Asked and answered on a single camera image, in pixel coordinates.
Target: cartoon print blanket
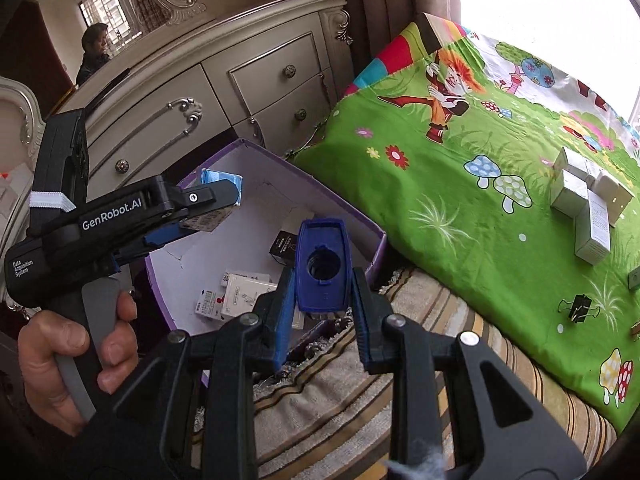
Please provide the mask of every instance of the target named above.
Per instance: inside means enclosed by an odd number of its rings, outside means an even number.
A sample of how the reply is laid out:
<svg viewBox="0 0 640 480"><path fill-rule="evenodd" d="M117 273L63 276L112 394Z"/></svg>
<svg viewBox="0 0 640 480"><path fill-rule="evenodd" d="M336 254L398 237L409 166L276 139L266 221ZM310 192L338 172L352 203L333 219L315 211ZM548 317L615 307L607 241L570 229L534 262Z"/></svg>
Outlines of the cartoon print blanket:
<svg viewBox="0 0 640 480"><path fill-rule="evenodd" d="M640 402L640 203L593 267L549 206L562 146L640 192L640 136L587 85L533 54L420 15L356 78L295 163L360 208L621 431ZM595 318L570 322L585 294Z"/></svg>

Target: hand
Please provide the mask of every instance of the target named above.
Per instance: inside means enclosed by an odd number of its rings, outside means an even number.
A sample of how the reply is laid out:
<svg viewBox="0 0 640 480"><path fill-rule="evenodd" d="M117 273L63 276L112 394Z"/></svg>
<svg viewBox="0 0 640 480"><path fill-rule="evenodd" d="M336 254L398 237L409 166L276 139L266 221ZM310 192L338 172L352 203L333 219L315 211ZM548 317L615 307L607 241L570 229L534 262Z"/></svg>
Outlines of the hand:
<svg viewBox="0 0 640 480"><path fill-rule="evenodd" d="M440 73L440 65L438 63L430 63L427 65L427 72L431 77Z"/></svg>
<svg viewBox="0 0 640 480"><path fill-rule="evenodd" d="M138 364L138 342L128 323L136 319L136 303L126 292L118 297L120 318L99 349L110 364L98 375L98 386L112 394ZM24 395L31 409L49 424L75 436L85 422L62 381L54 354L71 357L89 348L84 327L50 310L37 313L18 336L18 360L24 378Z"/></svg>

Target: white furniture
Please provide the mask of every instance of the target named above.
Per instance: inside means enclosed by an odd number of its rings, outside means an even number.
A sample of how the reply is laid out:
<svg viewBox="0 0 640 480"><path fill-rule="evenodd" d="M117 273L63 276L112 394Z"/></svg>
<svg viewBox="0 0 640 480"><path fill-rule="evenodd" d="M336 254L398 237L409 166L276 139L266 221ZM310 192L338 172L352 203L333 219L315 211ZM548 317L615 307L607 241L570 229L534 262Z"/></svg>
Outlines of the white furniture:
<svg viewBox="0 0 640 480"><path fill-rule="evenodd" d="M161 34L142 38L132 52L149 55L86 122L87 199L161 173L231 126L277 155L303 145L353 80L345 3L279 0L204 23L165 45L155 43ZM126 68L127 51L62 111L87 106L114 69ZM22 200L14 228L3 234L5 247L24 236L27 212ZM0 276L0 299L3 287Z"/></svg>

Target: window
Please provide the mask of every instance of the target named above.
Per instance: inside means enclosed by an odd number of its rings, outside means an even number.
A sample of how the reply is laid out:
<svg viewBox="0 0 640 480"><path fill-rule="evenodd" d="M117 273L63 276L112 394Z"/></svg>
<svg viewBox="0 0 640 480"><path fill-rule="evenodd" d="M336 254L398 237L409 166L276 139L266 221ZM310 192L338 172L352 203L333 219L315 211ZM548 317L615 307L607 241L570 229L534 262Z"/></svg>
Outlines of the window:
<svg viewBox="0 0 640 480"><path fill-rule="evenodd" d="M107 24L112 55L142 35L129 0L83 0L80 10L87 26L98 22Z"/></svg>

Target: blue plastic lid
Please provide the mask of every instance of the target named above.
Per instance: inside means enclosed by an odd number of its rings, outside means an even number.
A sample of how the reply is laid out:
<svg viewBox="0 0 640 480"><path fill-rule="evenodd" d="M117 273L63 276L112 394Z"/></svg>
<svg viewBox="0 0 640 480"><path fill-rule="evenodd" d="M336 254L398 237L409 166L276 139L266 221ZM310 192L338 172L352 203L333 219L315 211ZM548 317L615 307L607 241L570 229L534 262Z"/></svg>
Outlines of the blue plastic lid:
<svg viewBox="0 0 640 480"><path fill-rule="evenodd" d="M351 249L338 218L305 220L296 247L296 300L302 312L337 312L349 306Z"/></svg>

